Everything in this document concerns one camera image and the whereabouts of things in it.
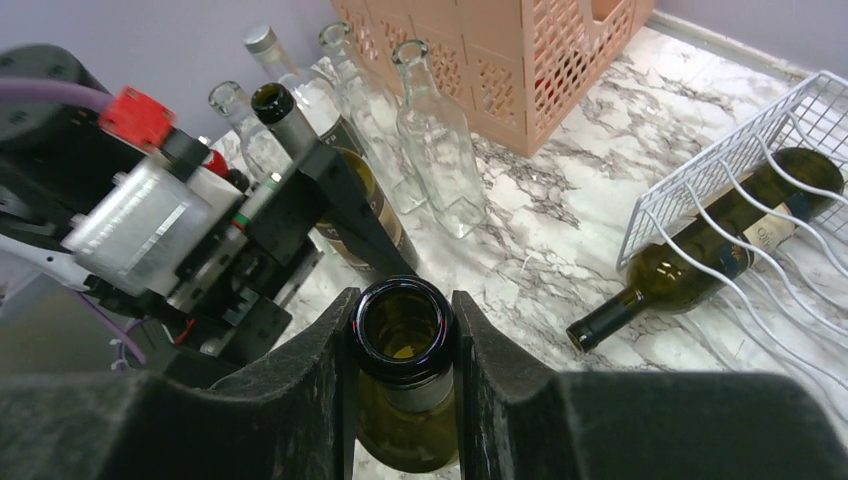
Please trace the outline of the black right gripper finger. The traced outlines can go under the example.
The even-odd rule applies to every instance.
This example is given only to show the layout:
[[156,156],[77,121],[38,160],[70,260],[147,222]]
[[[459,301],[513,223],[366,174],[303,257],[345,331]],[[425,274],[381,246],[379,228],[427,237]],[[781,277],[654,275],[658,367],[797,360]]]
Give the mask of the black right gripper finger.
[[774,374],[556,372],[452,295],[465,479],[843,479],[819,404]]

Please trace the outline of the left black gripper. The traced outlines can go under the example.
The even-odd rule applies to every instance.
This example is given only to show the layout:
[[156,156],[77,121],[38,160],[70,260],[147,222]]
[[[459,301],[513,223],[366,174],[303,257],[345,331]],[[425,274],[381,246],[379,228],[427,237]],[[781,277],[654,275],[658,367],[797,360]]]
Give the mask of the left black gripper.
[[4,378],[3,478],[351,477],[357,369],[345,335],[359,290],[268,352],[322,256],[310,229],[334,232],[332,247],[369,279],[413,275],[416,252],[398,220],[394,240],[371,208],[353,153],[315,140],[291,157],[291,176],[255,184],[169,294],[87,278],[88,296],[129,319],[112,341],[111,369],[126,374]]

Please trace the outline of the green wine bottle silver neck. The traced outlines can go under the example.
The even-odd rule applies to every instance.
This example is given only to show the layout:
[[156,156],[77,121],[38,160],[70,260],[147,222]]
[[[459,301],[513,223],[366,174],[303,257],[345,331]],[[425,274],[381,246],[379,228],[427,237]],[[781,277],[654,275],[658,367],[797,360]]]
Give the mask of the green wine bottle silver neck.
[[446,297],[419,276],[392,276],[361,294],[350,321],[359,442],[407,473],[457,464],[456,321]]

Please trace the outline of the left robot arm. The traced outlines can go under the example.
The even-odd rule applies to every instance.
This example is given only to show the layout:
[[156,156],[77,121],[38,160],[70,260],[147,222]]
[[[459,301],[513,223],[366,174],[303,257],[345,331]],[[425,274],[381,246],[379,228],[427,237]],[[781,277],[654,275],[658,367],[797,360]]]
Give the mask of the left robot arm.
[[1,384],[5,479],[348,479],[357,369],[344,290],[287,342],[283,294],[327,223],[379,276],[409,273],[372,177],[315,139],[287,92],[294,160],[241,189],[173,114],[112,95],[67,50],[1,55],[1,235],[85,302],[135,320],[127,372]]

